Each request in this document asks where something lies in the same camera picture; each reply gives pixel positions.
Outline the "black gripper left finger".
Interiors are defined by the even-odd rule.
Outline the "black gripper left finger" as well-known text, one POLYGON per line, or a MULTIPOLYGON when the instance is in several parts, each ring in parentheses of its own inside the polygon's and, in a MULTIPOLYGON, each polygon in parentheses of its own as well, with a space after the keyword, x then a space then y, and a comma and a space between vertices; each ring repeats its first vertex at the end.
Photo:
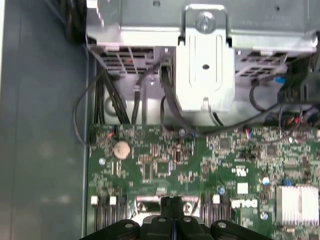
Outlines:
POLYGON ((172 235, 172 198, 163 197, 160 201, 160 214, 145 219, 142 225, 124 219, 101 230, 91 233, 84 240, 169 240, 172 235))

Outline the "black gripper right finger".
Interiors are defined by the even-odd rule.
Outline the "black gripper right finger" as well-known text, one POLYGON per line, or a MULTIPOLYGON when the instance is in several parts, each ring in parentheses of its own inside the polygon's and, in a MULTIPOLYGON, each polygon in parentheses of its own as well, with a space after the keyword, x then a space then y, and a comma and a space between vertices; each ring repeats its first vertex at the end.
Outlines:
POLYGON ((218 220, 207 227, 193 216, 186 216, 182 198, 172 198, 172 214, 184 240, 268 240, 269 237, 227 220, 218 220))

